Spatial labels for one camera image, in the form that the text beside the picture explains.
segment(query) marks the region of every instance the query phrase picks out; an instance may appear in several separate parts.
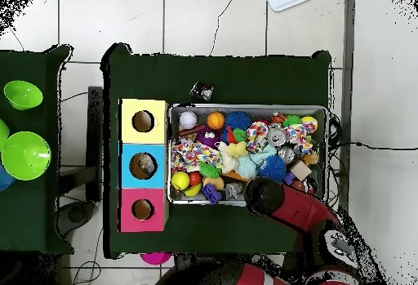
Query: orange basketball toy ball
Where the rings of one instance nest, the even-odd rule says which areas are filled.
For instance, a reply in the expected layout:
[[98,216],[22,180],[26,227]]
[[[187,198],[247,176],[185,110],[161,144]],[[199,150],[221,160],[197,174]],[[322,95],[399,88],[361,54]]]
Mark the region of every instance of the orange basketball toy ball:
[[213,130],[219,130],[224,126],[225,117],[221,112],[212,112],[207,116],[207,125]]

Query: blue box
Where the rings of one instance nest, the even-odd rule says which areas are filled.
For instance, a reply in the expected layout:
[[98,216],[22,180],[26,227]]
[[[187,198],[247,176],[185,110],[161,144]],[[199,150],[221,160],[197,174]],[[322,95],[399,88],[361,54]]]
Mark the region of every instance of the blue box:
[[[135,154],[150,154],[157,162],[157,171],[147,180],[135,178],[129,170],[129,163]],[[165,145],[122,144],[122,188],[164,188],[166,170]]]

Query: green bowl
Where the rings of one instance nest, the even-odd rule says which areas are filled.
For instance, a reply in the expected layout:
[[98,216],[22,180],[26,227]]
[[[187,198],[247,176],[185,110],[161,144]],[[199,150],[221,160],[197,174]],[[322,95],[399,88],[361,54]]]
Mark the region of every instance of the green bowl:
[[39,106],[43,94],[34,84],[26,81],[11,81],[4,86],[4,95],[15,109],[26,110]]
[[10,135],[9,127],[0,119],[0,153],[3,150],[4,144],[7,141],[7,138]]
[[34,180],[51,162],[51,149],[39,135],[22,131],[10,136],[2,151],[2,165],[17,180]]

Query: pink bowl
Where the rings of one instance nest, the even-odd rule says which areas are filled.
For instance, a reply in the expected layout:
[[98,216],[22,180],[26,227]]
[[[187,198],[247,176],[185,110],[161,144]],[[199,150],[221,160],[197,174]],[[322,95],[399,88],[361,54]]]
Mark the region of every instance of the pink bowl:
[[155,253],[140,254],[140,257],[142,257],[142,260],[144,260],[147,264],[162,265],[165,262],[170,260],[171,254],[164,253],[164,252],[155,252]]

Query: green cloth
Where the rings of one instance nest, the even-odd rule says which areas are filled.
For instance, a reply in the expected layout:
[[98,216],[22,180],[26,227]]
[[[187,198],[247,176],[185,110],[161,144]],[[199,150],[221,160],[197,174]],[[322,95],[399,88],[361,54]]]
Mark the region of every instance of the green cloth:
[[325,51],[314,58],[265,56],[256,58],[134,56],[124,44],[113,45],[103,57],[105,94],[110,103],[110,173],[104,188],[105,249],[121,252],[275,253],[290,252],[296,233],[243,207],[171,205],[163,232],[117,231],[119,98],[204,103],[190,98],[196,81],[215,87],[214,104],[321,105],[328,102]]
[[58,199],[58,72],[71,52],[59,46],[48,53],[0,51],[0,87],[13,80],[33,83],[43,93],[34,109],[13,109],[0,91],[0,118],[11,134],[32,131],[51,146],[51,164],[36,180],[17,180],[0,192],[0,250],[70,253],[71,246],[55,229]]

